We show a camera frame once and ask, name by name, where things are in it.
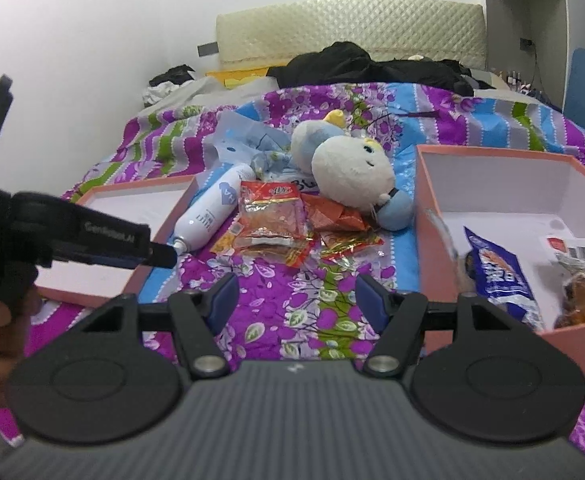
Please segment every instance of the bottle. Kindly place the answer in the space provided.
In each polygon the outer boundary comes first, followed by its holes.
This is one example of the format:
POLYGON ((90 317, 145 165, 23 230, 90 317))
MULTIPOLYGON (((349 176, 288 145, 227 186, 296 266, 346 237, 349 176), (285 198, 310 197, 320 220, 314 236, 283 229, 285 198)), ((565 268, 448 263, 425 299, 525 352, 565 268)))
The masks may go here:
POLYGON ((242 180, 256 180, 247 164, 238 164, 224 173, 199 197, 175 224, 176 253, 201 249, 237 208, 242 180))

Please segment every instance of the striped blanket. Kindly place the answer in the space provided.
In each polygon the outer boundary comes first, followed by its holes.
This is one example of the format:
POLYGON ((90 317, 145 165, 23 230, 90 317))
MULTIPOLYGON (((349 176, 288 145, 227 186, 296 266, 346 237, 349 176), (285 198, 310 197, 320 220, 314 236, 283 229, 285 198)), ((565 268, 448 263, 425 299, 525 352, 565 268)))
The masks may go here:
MULTIPOLYGON (((91 168, 66 197, 76 200, 93 186, 145 178, 197 174, 206 189, 223 168, 203 143, 213 133, 220 107, 180 107, 131 120, 116 152, 91 168)), ((574 155, 585 165, 585 131, 543 105, 462 98, 413 84, 306 86, 266 94, 238 112, 291 133, 300 121, 343 110, 348 127, 378 140, 391 158, 397 187, 414 192, 415 150, 421 143, 547 150, 574 155), (429 117, 403 117, 435 112, 429 117)), ((228 228, 220 229, 218 236, 228 228)), ((176 269, 151 273, 141 301, 160 301, 182 287, 205 290, 227 272, 239 277, 241 295, 218 338, 236 367, 243 359, 364 358, 377 335, 355 303, 354 281, 369 273, 383 285, 418 290, 415 234, 386 235, 385 250, 356 269, 335 266, 298 270, 240 254, 220 260, 211 243, 186 257, 176 269)), ((32 320, 27 353, 67 330, 88 311, 47 302, 32 320)), ((144 333, 144 344, 174 359, 170 338, 144 333)), ((0 430, 12 444, 21 437, 8 410, 0 410, 0 430)), ((572 436, 585 451, 585 407, 572 436)))

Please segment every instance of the gray gripper base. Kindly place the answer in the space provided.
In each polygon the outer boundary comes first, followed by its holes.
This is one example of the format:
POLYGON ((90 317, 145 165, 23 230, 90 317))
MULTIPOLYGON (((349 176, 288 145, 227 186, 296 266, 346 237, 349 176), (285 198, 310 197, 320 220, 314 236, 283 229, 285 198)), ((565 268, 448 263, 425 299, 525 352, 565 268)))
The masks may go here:
POLYGON ((172 416, 125 442, 29 439, 0 463, 0 478, 585 480, 585 455, 566 439, 465 442, 424 420, 399 383, 365 378, 348 361, 243 362, 196 383, 172 416))

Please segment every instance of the white plush toy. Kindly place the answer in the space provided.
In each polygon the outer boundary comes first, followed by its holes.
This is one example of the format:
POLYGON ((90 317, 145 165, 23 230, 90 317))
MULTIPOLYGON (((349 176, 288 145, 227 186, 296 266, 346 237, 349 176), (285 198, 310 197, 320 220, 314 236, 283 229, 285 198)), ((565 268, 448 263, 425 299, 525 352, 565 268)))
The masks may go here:
POLYGON ((399 231, 413 217, 413 201, 395 189, 395 173, 383 147, 373 139, 351 137, 343 112, 323 121, 304 121, 292 133, 292 160, 312 173, 321 194, 377 219, 380 227, 399 231))

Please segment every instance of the headboard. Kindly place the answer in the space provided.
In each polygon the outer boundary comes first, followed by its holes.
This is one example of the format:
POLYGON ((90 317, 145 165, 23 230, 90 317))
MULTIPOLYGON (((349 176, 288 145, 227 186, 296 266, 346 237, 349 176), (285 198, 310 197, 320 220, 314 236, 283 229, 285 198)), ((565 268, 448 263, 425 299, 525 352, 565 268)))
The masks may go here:
POLYGON ((378 61, 423 54, 485 68, 483 7, 443 0, 309 0, 217 17, 223 70, 285 64, 335 41, 378 61))

